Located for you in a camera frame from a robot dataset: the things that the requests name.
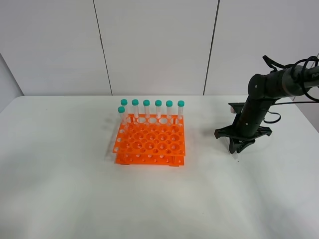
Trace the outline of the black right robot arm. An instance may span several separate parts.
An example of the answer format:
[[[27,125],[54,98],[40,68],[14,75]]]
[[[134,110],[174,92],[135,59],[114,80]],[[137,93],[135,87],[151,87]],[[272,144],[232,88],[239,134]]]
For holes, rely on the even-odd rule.
[[[229,152],[240,153],[254,144],[255,139],[272,134],[271,129],[261,123],[277,100],[305,95],[318,85],[318,66],[307,69],[298,65],[268,75],[256,74],[249,81],[246,102],[229,103],[236,115],[232,125],[217,129],[214,135],[229,138]]]

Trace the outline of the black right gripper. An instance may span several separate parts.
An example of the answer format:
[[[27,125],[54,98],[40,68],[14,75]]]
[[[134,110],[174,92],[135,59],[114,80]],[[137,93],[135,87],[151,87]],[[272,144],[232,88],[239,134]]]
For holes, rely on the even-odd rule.
[[[259,126],[256,130],[252,130],[250,126],[242,125],[236,127],[229,125],[214,132],[216,138],[229,138],[229,152],[240,153],[245,148],[255,143],[255,139],[261,136],[270,136],[271,129],[269,127]]]

